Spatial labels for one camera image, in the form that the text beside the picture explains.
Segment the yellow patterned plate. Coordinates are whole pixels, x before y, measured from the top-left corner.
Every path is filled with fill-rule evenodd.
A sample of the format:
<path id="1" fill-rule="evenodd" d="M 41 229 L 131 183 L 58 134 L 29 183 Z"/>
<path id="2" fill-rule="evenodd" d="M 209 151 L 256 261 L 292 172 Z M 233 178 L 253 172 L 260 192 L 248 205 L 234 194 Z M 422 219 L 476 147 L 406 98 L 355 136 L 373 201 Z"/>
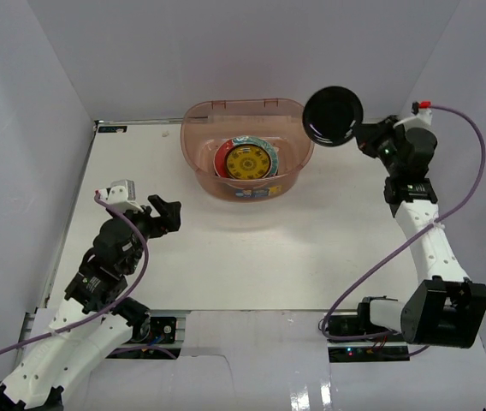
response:
<path id="1" fill-rule="evenodd" d="M 270 155 L 261 147 L 241 145 L 234 147 L 225 158 L 228 175 L 237 180 L 265 178 L 272 167 Z"/>

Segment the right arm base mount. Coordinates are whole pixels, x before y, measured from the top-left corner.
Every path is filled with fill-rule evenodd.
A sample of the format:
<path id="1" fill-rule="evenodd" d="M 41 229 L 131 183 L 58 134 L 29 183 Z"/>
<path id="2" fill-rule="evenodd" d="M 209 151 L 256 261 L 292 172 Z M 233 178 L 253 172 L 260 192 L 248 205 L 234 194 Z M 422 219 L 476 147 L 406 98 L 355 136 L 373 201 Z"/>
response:
<path id="1" fill-rule="evenodd" d="M 410 350 L 402 336 L 386 335 L 386 331 L 381 327 L 362 325 L 355 312 L 335 313 L 329 317 L 325 330 L 332 336 L 354 336 L 347 341 L 328 340 L 330 364 L 410 360 Z"/>

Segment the red and teal floral plate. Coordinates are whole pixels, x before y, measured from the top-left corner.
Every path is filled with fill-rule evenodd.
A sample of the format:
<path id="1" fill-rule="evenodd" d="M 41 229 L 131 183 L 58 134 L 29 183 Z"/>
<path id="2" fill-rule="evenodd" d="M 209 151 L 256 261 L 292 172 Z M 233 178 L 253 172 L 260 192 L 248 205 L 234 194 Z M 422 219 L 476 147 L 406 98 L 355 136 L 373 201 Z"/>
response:
<path id="1" fill-rule="evenodd" d="M 228 175 L 228 172 L 225 167 L 225 158 L 227 154 L 234 147 L 241 146 L 241 145 L 253 145 L 253 146 L 259 146 L 263 148 L 270 155 L 272 160 L 272 167 L 270 169 L 270 173 L 265 178 L 276 176 L 279 169 L 279 158 L 276 149 L 268 141 L 250 135 L 242 135 L 239 137 L 234 137 L 230 140 L 225 141 L 218 147 L 213 158 L 213 167 L 217 176 L 222 178 L 234 179 Z"/>

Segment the black plate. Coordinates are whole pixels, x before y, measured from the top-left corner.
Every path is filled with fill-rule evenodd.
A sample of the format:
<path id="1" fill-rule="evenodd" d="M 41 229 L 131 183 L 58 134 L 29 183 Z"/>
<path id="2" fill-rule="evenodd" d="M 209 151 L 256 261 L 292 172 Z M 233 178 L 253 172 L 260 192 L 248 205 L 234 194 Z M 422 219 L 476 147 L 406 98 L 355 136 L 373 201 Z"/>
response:
<path id="1" fill-rule="evenodd" d="M 302 125 L 312 142 L 337 147 L 353 138 L 353 129 L 364 120 L 359 97 L 343 86 L 327 86 L 306 102 Z"/>

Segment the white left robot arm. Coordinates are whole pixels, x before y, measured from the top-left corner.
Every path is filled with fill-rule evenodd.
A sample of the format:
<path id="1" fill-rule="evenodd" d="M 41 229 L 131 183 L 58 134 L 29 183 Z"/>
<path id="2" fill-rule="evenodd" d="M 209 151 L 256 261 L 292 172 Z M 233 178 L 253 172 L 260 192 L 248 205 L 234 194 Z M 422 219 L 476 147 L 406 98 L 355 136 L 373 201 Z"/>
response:
<path id="1" fill-rule="evenodd" d="M 0 410 L 61 410 L 80 381 L 125 343 L 150 334 L 150 309 L 132 299 L 127 277 L 143 275 L 147 242 L 181 227 L 181 203 L 157 195 L 138 205 L 111 189 L 95 201 L 110 217 L 64 291 L 47 330 L 27 342 L 21 363 L 0 381 Z"/>

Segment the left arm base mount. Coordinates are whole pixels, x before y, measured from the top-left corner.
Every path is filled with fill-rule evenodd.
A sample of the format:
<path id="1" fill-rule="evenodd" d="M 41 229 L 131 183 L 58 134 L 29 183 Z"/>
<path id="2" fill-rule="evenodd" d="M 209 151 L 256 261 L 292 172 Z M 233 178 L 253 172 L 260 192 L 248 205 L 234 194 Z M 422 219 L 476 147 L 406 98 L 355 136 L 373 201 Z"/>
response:
<path id="1" fill-rule="evenodd" d="M 127 352 L 115 351 L 111 359 L 128 360 L 175 360 L 179 357 L 181 349 L 176 346 L 176 317 L 150 317 L 144 322 L 123 348 L 144 345 Z"/>

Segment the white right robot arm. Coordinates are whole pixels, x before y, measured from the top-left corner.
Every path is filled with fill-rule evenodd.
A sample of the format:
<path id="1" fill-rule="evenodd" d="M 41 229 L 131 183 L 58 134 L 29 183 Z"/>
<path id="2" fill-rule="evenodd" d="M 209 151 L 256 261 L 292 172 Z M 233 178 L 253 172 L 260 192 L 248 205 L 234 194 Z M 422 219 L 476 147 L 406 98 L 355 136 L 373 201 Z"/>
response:
<path id="1" fill-rule="evenodd" d="M 486 312 L 486 285 L 470 279 L 445 234 L 427 176 L 437 147 L 431 123 L 431 110 L 418 107 L 412 116 L 364 124 L 357 133 L 359 149 L 388 172 L 384 199 L 406 236 L 418 287 L 402 301 L 365 297 L 355 329 L 368 342 L 392 331 L 410 344 L 470 348 Z"/>

